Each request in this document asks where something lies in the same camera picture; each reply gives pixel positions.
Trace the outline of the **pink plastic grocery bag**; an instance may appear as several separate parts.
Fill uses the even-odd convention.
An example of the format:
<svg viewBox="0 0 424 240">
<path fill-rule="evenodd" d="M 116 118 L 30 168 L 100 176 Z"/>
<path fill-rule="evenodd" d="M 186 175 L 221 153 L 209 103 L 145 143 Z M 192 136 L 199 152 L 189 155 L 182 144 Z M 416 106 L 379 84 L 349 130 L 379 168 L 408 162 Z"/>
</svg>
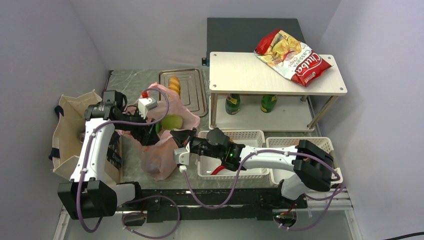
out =
<svg viewBox="0 0 424 240">
<path fill-rule="evenodd" d="M 129 131 L 118 130 L 117 133 L 135 143 L 140 154 L 141 169 L 154 178 L 155 181 L 162 181 L 168 178 L 177 167 L 173 160 L 173 151 L 177 148 L 177 145 L 172 138 L 171 130 L 192 130 L 192 128 L 197 128 L 200 124 L 200 117 L 191 113 L 183 105 L 175 91 L 157 82 L 151 84 L 149 88 L 157 88 L 165 93 L 166 98 L 169 100 L 169 111 L 166 111 L 166 101 L 159 100 L 158 107 L 147 113 L 148 121 L 160 119 L 164 115 L 178 115 L 182 119 L 181 126 L 178 128 L 175 124 L 171 126 L 169 121 L 166 124 L 163 124 L 162 121 L 159 122 L 159 141 L 151 146 L 142 146 Z"/>
</svg>

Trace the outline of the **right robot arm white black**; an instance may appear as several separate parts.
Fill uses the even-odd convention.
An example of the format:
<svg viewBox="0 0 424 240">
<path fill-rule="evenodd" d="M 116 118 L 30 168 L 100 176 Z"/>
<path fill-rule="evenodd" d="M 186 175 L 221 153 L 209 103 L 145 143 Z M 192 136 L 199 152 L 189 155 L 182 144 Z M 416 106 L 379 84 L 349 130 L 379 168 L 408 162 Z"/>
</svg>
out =
<svg viewBox="0 0 424 240">
<path fill-rule="evenodd" d="M 195 128 L 172 130 L 170 134 L 177 145 L 173 158 L 182 173 L 192 154 L 218 159 L 237 176 L 241 171 L 258 168 L 292 172 L 275 194 L 276 203 L 282 208 L 310 190 L 328 192 L 332 182 L 341 178 L 334 169 L 333 157 L 306 139 L 291 146 L 266 148 L 232 142 L 219 128 L 210 130 L 205 138 L 197 137 Z"/>
</svg>

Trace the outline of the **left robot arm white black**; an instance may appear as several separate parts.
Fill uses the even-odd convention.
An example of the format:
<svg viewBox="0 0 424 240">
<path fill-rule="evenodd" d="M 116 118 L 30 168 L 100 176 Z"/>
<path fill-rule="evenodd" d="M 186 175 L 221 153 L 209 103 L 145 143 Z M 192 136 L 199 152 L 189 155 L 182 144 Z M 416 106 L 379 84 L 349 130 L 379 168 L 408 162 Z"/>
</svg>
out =
<svg viewBox="0 0 424 240">
<path fill-rule="evenodd" d="M 157 101 L 143 92 L 133 114 L 125 113 L 127 97 L 116 90 L 107 90 L 102 100 L 87 107 L 85 134 L 81 153 L 69 182 L 58 186 L 58 197 L 71 219 L 113 216 L 117 207 L 131 210 L 144 203 L 139 183 L 123 182 L 115 186 L 106 183 L 107 153 L 116 130 L 128 131 L 142 146 L 159 142 L 157 121 L 147 121 L 147 113 L 158 106 Z"/>
</svg>

